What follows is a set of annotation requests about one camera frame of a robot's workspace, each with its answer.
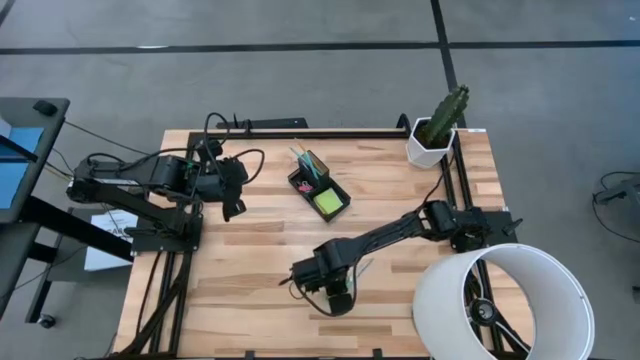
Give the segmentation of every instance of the butcher block tabletop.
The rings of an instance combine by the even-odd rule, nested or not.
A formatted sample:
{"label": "butcher block tabletop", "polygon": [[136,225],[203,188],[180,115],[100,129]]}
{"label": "butcher block tabletop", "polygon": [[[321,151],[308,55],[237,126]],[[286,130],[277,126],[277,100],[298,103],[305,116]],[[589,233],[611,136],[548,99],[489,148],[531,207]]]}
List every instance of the butcher block tabletop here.
{"label": "butcher block tabletop", "polygon": [[[189,130],[167,130],[162,148],[185,147],[189,134]],[[489,134],[467,129],[458,130],[458,134],[474,205],[485,210],[504,209]],[[351,196],[350,206],[330,223],[287,180],[298,166],[289,147],[298,142],[329,167],[331,177]],[[225,223],[221,204],[205,204],[204,229],[191,264],[178,356],[238,357],[247,350],[254,350],[260,357],[371,356],[375,348],[381,348],[385,356],[428,355],[413,326],[411,304],[424,270],[453,254],[448,241],[407,239],[365,257],[361,267],[369,259],[373,261],[358,278],[356,305],[345,316],[323,316],[304,300],[292,297],[299,297],[295,287],[290,292],[287,285],[278,286],[290,275],[293,262],[312,256],[312,250],[323,242],[355,237],[398,219],[420,204],[441,170],[439,166],[429,170],[411,166],[406,142],[226,141],[223,156],[258,148],[266,153],[266,160],[260,175],[243,188],[246,213]],[[256,171],[259,160],[256,153],[241,157],[249,176]],[[457,202],[462,204],[455,164],[451,169]],[[152,199],[159,205],[171,205],[159,197]],[[436,199],[446,199],[444,184],[432,195],[431,200]],[[126,347],[135,335],[155,255],[145,253],[135,258],[114,351]],[[157,304],[164,261],[165,254],[157,266],[143,320]],[[521,337],[531,343],[532,320],[523,293],[491,264],[489,274],[498,308]],[[168,348],[173,311],[172,306],[165,316],[161,351]],[[485,336],[485,343],[490,342],[488,338]]]}

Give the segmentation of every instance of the desk organizer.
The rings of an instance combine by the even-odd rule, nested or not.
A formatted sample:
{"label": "desk organizer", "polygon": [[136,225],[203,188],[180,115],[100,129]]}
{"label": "desk organizer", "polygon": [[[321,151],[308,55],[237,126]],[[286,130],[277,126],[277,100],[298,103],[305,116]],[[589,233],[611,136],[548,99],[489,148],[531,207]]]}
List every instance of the desk organizer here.
{"label": "desk organizer", "polygon": [[[324,165],[317,157],[315,157],[312,152],[309,153],[313,157],[314,163],[319,164],[321,171],[324,170],[324,172],[318,177],[318,179],[316,179],[313,176],[311,170],[309,170],[303,164],[303,161],[301,159],[298,159],[299,168],[288,176],[289,183],[291,184],[291,186],[293,186],[294,189],[296,189],[298,194],[300,194],[309,203],[309,205],[311,205],[313,210],[315,210],[318,215],[320,215],[320,217],[324,219],[324,221],[330,222],[331,219],[336,217],[340,212],[342,212],[342,210],[349,206],[349,204],[351,203],[351,196],[349,196],[349,194],[347,194],[340,187],[340,185],[338,185],[335,181],[333,181],[331,177],[329,177],[329,168],[327,168],[326,165]],[[307,183],[309,183],[309,185],[313,186],[313,190],[309,192],[298,190],[299,184],[301,184],[303,181],[306,181]],[[331,214],[324,214],[322,210],[320,210],[318,205],[316,205],[316,203],[313,201],[313,198],[316,197],[316,195],[321,194],[325,190],[328,190],[329,188],[332,188],[333,191],[335,191],[336,195],[338,195],[338,198],[340,199],[340,201],[342,201],[342,206],[340,206]]]}

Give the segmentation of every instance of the lampshade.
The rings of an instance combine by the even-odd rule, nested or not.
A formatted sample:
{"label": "lampshade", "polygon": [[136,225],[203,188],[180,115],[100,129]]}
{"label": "lampshade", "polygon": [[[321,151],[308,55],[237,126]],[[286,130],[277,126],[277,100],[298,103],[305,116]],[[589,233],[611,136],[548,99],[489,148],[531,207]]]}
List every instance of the lampshade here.
{"label": "lampshade", "polygon": [[465,279],[479,259],[509,274],[529,302],[534,341],[527,360],[587,359],[595,326],[587,295],[558,260],[521,244],[452,255],[425,271],[416,288],[413,318],[432,357],[495,360],[471,330],[465,309]]}

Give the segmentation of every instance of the green sticky note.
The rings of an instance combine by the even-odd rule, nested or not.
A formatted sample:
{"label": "green sticky note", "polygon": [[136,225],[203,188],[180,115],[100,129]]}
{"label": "green sticky note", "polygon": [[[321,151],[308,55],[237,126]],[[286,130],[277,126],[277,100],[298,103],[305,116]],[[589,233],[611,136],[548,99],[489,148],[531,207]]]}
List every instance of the green sticky note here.
{"label": "green sticky note", "polygon": [[313,202],[318,205],[325,215],[332,214],[342,206],[342,201],[332,188],[314,197]]}

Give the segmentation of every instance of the floor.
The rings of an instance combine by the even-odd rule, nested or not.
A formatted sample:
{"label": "floor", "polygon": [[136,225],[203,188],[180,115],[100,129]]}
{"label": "floor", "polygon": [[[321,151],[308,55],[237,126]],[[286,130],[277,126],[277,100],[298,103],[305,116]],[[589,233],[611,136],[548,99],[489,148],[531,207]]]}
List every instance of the floor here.
{"label": "floor", "polygon": [[[443,40],[443,29],[439,38],[432,3],[437,1],[0,0],[0,96],[67,97],[69,120],[152,151],[164,129],[200,128],[209,111],[253,119],[304,116],[315,128],[393,126],[401,112],[412,119],[431,114],[454,70],[471,89],[467,126],[488,129],[507,204],[514,217],[524,218],[520,241],[557,257],[590,297],[596,316],[592,356],[636,359],[640,304],[631,286],[640,284],[640,244],[597,224],[591,194],[600,189],[602,174],[640,169],[640,3],[442,1],[453,65],[448,77],[433,46]],[[209,47],[372,41],[406,46]],[[531,48],[531,41],[553,43]],[[484,45],[469,49],[469,42]],[[495,49],[496,42],[511,42],[511,48]],[[174,45],[184,51],[136,48]],[[72,164],[97,151],[135,158],[70,127],[56,148]],[[55,155],[50,161],[62,166]],[[65,186],[45,173],[36,194],[66,208]],[[640,238],[624,202],[598,210],[616,230]],[[41,241],[53,237],[43,232]],[[21,281],[41,269],[29,262]],[[51,330],[23,323],[35,283],[16,291],[0,323],[0,358],[103,355],[127,280],[125,268],[95,274],[87,283],[55,284],[45,305],[59,319]]]}

